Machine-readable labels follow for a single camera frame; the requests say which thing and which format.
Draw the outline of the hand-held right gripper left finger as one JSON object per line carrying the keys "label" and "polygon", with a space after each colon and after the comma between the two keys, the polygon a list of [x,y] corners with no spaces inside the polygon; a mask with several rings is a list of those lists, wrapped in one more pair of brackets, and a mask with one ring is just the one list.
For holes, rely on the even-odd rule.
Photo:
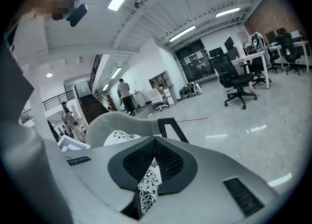
{"label": "hand-held right gripper left finger", "polygon": [[134,192],[121,189],[108,172],[112,156],[133,145],[132,141],[94,149],[62,152],[55,141],[45,140],[45,149],[54,179],[74,221],[130,221],[122,210]]}

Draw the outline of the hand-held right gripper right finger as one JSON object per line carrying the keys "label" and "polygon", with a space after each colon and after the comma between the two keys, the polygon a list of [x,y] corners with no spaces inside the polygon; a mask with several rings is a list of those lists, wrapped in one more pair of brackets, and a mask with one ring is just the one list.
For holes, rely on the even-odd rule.
{"label": "hand-held right gripper right finger", "polygon": [[278,194],[266,181],[229,156],[163,138],[191,154],[194,179],[179,193],[159,196],[143,221],[268,221]]}

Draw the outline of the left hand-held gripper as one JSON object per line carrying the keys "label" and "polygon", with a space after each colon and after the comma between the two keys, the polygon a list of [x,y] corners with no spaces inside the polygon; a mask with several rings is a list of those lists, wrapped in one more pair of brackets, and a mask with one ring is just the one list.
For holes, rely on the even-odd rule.
{"label": "left hand-held gripper", "polygon": [[58,147],[62,152],[71,150],[90,149],[91,146],[83,142],[77,141],[67,135],[63,135],[58,141]]}

